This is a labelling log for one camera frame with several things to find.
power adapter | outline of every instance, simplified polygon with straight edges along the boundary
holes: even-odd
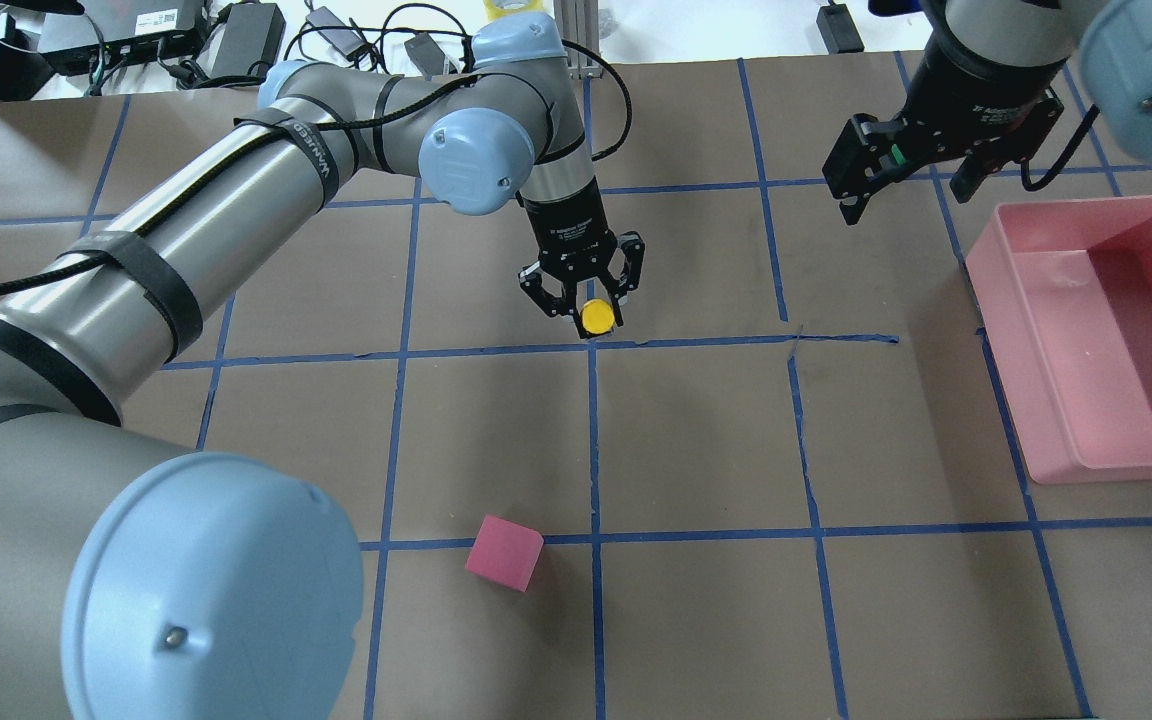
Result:
[[[314,9],[314,12],[305,15],[305,22],[310,26],[342,26],[346,24],[328,8]],[[329,46],[335,47],[338,53],[344,55],[346,60],[351,61],[351,63],[362,58],[362,54],[367,51],[367,46],[362,41],[362,38],[351,29],[324,29],[319,35],[323,36],[324,40],[328,41]]]
[[[863,53],[864,41],[861,41],[861,32],[856,29],[856,23],[851,20],[850,10],[846,5],[825,5],[817,13],[817,26],[820,28],[820,37],[829,54],[840,53]]]
[[[282,10],[274,3],[234,3],[225,9],[228,18],[211,63],[211,77],[265,77],[278,61],[287,26]]]

robotic arm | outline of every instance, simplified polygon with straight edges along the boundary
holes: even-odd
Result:
[[[887,122],[852,115],[823,167],[847,223],[889,183],[933,162],[961,159],[950,189],[972,199],[980,183],[1029,160],[1064,111],[1052,78],[1075,46],[1097,109],[1123,150],[1152,162],[1152,0],[923,0],[932,38],[905,106]]]
[[[116,425],[359,169],[420,176],[467,214],[517,199],[539,252],[526,296],[582,338],[622,323],[644,245],[608,229],[553,20],[509,15],[473,51],[444,85],[279,65],[260,109],[0,302],[0,717],[328,714],[361,617],[342,509]],[[607,300],[578,310],[586,279]]]

pink foam block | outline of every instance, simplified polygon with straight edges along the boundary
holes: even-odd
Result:
[[[488,515],[479,528],[479,537],[473,538],[465,569],[505,588],[526,592],[543,544],[545,538],[536,530]]]

metal frame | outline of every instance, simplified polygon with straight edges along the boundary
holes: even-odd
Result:
[[[554,0],[554,18],[563,40],[598,53],[598,0]],[[567,69],[576,78],[602,77],[602,68],[575,50],[567,51]]]

pink bin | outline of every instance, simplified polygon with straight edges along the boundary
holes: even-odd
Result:
[[[1152,196],[1000,205],[968,273],[1030,477],[1152,479]]]

